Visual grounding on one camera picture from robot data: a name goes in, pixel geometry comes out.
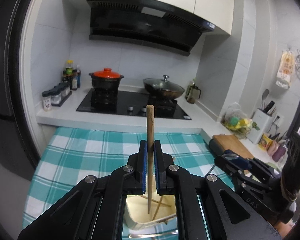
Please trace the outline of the steel spoon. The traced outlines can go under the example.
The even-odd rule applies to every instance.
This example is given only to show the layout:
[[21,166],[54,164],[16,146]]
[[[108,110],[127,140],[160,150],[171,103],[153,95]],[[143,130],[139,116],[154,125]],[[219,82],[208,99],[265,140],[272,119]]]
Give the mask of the steel spoon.
[[142,239],[142,238],[155,238],[155,237],[161,237],[161,236],[168,236],[168,235],[178,235],[178,230],[173,231],[167,231],[167,232],[161,232],[161,233],[150,233],[150,234],[129,234],[129,239]]

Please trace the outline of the wooden chopstick five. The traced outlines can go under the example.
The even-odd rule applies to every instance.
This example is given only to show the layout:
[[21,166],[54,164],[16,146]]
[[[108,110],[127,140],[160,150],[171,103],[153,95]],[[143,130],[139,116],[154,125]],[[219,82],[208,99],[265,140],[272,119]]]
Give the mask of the wooden chopstick five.
[[[143,198],[143,199],[148,199],[148,197],[147,196],[140,196],[141,198]],[[168,207],[171,207],[171,205],[169,204],[169,203],[165,203],[165,202],[163,202],[163,200],[165,200],[165,198],[163,197],[163,196],[161,196],[160,197],[160,199],[159,199],[159,201],[158,200],[155,200],[155,199],[152,199],[151,200],[151,202],[154,202],[154,203],[156,203],[156,204],[160,204],[160,205],[162,205],[162,206],[168,206]]]

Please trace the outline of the wooden chopstick nine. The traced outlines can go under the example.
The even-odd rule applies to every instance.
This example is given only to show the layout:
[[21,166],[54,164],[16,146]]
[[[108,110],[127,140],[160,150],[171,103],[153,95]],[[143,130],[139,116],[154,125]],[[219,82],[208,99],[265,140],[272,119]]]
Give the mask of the wooden chopstick nine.
[[160,199],[159,199],[159,201],[158,201],[158,205],[156,207],[156,210],[155,210],[155,213],[154,213],[154,216],[153,216],[152,220],[156,219],[156,216],[157,216],[157,214],[159,212],[159,209],[160,209],[160,206],[162,204],[162,200],[163,200],[163,196],[161,196]]

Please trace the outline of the wooden chopstick one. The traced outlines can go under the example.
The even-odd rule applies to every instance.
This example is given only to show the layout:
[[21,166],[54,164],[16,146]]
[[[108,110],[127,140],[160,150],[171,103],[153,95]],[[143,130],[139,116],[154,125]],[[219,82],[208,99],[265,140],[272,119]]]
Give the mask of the wooden chopstick one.
[[147,105],[147,212],[150,214],[152,205],[153,154],[154,154],[154,106]]

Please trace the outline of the purple cup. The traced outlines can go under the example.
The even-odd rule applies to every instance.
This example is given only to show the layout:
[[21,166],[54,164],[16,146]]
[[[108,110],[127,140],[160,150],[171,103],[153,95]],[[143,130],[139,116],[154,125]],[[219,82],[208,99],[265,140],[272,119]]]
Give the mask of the purple cup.
[[276,152],[272,156],[273,161],[278,162],[280,158],[285,155],[286,151],[287,151],[287,143],[286,142],[281,143],[278,149],[276,150]]

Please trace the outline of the yellow box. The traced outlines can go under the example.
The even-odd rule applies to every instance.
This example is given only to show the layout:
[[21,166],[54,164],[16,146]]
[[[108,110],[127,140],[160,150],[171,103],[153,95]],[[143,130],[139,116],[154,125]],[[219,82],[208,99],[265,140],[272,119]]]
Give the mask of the yellow box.
[[258,142],[258,146],[263,151],[267,151],[268,148],[270,147],[270,145],[272,144],[272,142],[273,142],[273,140],[270,139],[269,134],[263,133]]

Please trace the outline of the cream utensil holder box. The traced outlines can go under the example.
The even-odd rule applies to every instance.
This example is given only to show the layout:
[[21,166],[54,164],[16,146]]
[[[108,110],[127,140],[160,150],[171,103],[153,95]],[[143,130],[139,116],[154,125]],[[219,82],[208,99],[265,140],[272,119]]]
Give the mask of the cream utensil holder box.
[[[153,176],[152,199],[159,201],[160,197],[157,194],[155,178]],[[148,214],[147,199],[143,199],[140,196],[127,196],[124,216],[126,225],[132,230],[141,230],[162,223],[167,224],[170,220],[174,219],[177,216],[174,195],[165,195],[163,197],[165,198],[163,202],[169,203],[171,207],[161,205],[156,219],[152,220],[157,207],[156,203],[152,202],[151,211]]]

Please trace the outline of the dark rolled mat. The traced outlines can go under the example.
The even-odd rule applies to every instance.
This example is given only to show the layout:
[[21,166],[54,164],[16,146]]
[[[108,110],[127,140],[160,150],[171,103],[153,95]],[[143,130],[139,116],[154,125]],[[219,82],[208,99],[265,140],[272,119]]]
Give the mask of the dark rolled mat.
[[215,139],[211,139],[209,141],[209,149],[211,150],[211,153],[214,157],[217,157],[219,155],[222,155],[225,152],[225,149],[223,146],[221,146]]

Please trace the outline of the plastic bag of sponges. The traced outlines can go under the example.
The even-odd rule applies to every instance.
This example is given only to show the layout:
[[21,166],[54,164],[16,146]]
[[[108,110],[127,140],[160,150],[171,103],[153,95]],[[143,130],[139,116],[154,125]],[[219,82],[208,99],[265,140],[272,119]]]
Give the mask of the plastic bag of sponges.
[[248,118],[237,102],[229,105],[222,117],[221,123],[226,129],[238,137],[238,139],[246,138],[253,130],[260,130],[257,123]]

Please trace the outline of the dark grey refrigerator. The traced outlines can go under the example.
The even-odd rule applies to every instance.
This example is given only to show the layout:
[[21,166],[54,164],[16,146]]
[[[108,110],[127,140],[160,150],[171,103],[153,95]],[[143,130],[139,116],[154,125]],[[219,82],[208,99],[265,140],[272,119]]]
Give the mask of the dark grey refrigerator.
[[20,91],[21,33],[31,0],[0,0],[0,163],[31,180],[39,163]]

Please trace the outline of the spice jar rack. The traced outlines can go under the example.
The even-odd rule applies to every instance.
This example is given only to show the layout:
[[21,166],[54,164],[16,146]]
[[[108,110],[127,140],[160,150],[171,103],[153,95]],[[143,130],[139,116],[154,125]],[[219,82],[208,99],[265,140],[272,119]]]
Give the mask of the spice jar rack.
[[70,83],[59,83],[50,90],[42,92],[42,105],[44,111],[50,111],[52,107],[61,107],[72,94]]

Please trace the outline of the glass pitcher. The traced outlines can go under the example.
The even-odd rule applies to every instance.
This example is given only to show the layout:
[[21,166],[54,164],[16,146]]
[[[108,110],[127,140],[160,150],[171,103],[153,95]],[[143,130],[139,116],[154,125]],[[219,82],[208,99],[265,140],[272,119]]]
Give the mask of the glass pitcher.
[[196,80],[193,79],[186,90],[185,99],[188,103],[195,104],[200,99],[201,89],[196,85]]

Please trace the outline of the black pot orange lid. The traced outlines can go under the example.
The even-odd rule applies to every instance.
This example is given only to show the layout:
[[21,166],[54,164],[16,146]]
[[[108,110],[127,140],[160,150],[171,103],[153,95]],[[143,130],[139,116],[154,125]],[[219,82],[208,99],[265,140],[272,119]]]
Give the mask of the black pot orange lid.
[[112,71],[111,68],[89,73],[94,89],[118,89],[123,75]]

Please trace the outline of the black wok glass lid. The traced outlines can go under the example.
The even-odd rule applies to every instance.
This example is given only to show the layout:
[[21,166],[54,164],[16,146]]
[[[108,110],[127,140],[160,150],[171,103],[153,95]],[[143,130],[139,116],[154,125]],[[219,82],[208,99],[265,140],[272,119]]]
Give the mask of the black wok glass lid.
[[169,78],[168,75],[163,75],[162,79],[146,78],[142,81],[145,90],[152,96],[174,100],[181,97],[185,89],[169,81]]

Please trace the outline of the black range hood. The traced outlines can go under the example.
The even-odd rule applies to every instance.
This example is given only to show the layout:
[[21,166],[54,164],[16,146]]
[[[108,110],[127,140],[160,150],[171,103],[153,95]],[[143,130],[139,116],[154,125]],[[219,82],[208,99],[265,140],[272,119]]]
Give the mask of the black range hood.
[[91,40],[126,42],[189,56],[214,24],[157,0],[87,0]]

